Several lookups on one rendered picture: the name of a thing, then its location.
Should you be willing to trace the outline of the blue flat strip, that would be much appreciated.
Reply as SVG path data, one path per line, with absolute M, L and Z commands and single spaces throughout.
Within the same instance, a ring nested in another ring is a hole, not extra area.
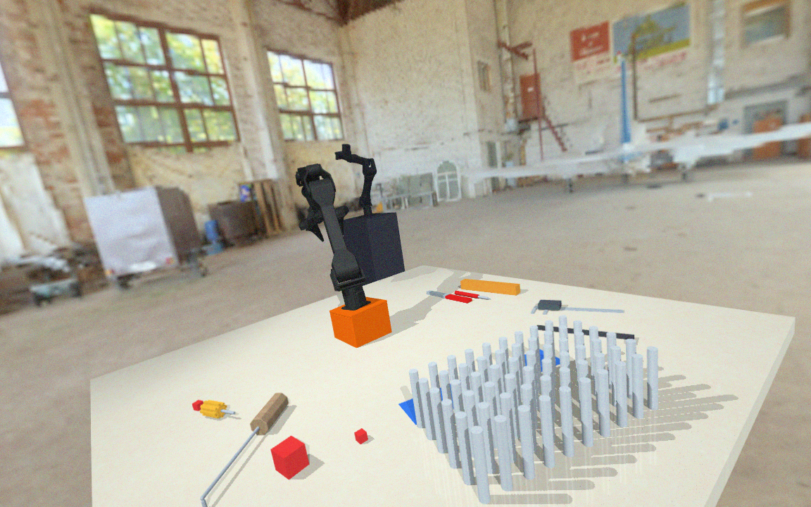
M 540 350 L 540 349 L 539 349 L 539 354 L 540 354 L 540 364 L 541 364 L 541 361 L 543 360 L 543 351 Z M 525 354 L 525 360 L 527 360 L 527 355 L 526 354 Z M 560 365 L 560 359 L 558 357 L 556 357 L 556 356 L 555 356 L 555 365 Z M 542 364 L 541 364 L 541 371 L 543 371 L 543 365 Z M 403 411 L 405 411 L 406 414 L 408 414 L 408 416 L 411 418 L 411 420 L 414 421 L 414 423 L 417 425 L 416 416 L 415 416 L 414 399 L 406 401 L 406 402 L 400 402 L 399 405 L 401 406 Z

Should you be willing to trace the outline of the orange rectangular bar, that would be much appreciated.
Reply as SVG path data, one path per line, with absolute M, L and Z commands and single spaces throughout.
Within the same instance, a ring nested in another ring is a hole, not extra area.
M 461 289 L 466 289 L 466 291 L 503 293 L 515 296 L 521 293 L 520 284 L 515 283 L 492 282 L 492 280 L 464 279 L 460 281 L 460 285 Z

